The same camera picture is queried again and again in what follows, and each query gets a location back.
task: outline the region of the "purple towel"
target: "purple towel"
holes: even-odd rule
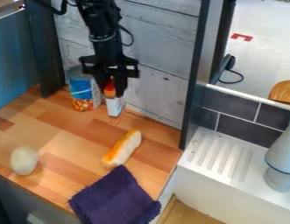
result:
[[[78,192],[69,204],[83,224],[145,224],[161,208],[123,165]]]

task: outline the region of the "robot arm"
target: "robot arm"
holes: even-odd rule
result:
[[[139,77],[138,61],[126,57],[123,53],[120,30],[131,36],[131,43],[126,46],[132,45],[133,35],[119,24],[122,17],[114,0],[74,0],[74,3],[62,0],[60,10],[44,3],[43,0],[34,1],[50,8],[56,15],[66,14],[68,4],[78,8],[88,27],[89,40],[95,49],[95,55],[80,57],[79,61],[83,72],[94,75],[102,91],[112,79],[117,97],[121,97],[128,86],[128,77]]]

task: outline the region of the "blue cabinet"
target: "blue cabinet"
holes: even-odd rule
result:
[[[38,82],[26,11],[0,17],[0,108]]]

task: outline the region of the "white ball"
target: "white ball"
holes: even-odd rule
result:
[[[38,152],[27,146],[18,147],[11,153],[11,169],[19,175],[32,173],[38,161]]]

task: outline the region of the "toy bread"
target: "toy bread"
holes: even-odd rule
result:
[[[122,165],[140,144],[140,131],[131,130],[121,140],[119,140],[111,150],[107,152],[102,161],[108,167]]]

